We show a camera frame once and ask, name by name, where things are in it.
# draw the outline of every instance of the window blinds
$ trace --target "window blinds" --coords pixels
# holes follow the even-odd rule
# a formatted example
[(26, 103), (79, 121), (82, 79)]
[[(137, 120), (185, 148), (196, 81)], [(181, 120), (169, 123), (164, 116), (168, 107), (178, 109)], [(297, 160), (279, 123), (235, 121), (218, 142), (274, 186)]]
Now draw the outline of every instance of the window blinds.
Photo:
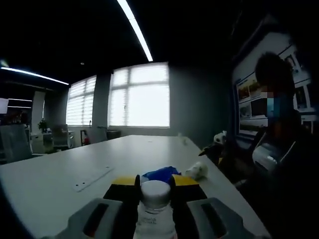
[(92, 122), (93, 99), (96, 77), (77, 82), (69, 89), (66, 107), (66, 123), (73, 126)]
[(109, 99), (110, 126), (169, 127), (167, 64), (114, 71)]

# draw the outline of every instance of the dark ceiling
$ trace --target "dark ceiling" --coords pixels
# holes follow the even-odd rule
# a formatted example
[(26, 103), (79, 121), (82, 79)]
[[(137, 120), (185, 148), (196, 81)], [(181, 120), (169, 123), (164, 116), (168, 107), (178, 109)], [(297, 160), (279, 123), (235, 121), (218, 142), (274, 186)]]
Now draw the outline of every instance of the dark ceiling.
[[(265, 15), (252, 0), (127, 2), (155, 62), (212, 69), (227, 68)], [(12, 68), (72, 84), (148, 62), (116, 0), (7, 1), (1, 11), (0, 59)], [(0, 80), (64, 87), (4, 70)]]

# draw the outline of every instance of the bottle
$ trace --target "bottle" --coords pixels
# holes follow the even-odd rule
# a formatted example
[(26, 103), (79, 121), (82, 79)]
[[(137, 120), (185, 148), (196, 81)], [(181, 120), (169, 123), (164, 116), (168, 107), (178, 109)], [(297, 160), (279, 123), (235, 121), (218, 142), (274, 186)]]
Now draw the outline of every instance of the bottle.
[(141, 192), (134, 239), (177, 238), (173, 210), (169, 203), (170, 186), (162, 181), (151, 180), (142, 183)]

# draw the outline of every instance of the blue face mask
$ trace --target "blue face mask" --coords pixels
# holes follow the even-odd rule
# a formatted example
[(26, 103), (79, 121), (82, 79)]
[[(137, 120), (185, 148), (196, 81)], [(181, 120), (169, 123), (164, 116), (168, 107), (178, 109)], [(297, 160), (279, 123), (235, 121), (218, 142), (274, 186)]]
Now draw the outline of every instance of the blue face mask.
[(275, 98), (267, 98), (267, 118), (271, 121), (288, 117), (293, 109), (293, 101), (285, 94)]

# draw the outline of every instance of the white bottle cap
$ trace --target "white bottle cap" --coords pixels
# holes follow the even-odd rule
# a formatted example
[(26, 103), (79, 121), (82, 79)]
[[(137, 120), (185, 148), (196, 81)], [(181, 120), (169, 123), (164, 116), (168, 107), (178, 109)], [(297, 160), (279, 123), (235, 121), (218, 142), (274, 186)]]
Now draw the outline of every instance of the white bottle cap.
[(165, 207), (169, 203), (170, 186), (162, 181), (151, 180), (142, 183), (142, 202), (152, 209)]

